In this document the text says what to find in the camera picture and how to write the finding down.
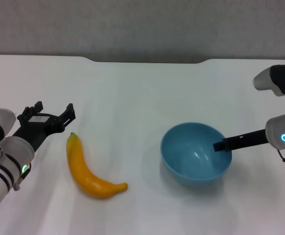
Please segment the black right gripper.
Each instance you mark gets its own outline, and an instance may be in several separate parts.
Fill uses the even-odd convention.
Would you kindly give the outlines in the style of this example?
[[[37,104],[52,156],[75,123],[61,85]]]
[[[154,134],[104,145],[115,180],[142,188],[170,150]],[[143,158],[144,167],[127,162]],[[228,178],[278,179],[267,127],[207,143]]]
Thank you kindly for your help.
[[[214,143],[214,151],[231,151],[256,145],[266,144],[265,130],[258,130],[246,134],[241,134],[235,137],[223,139],[220,142]]]

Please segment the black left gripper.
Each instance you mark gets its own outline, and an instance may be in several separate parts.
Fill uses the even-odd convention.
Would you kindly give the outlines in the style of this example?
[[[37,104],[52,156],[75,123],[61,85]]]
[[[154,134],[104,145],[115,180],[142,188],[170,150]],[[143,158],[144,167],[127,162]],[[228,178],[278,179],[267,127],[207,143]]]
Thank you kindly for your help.
[[[25,107],[22,114],[17,117],[21,126],[13,134],[27,141],[35,152],[49,135],[62,133],[75,119],[72,103],[69,103],[59,116],[41,113],[42,110],[42,101],[36,102],[32,107]]]

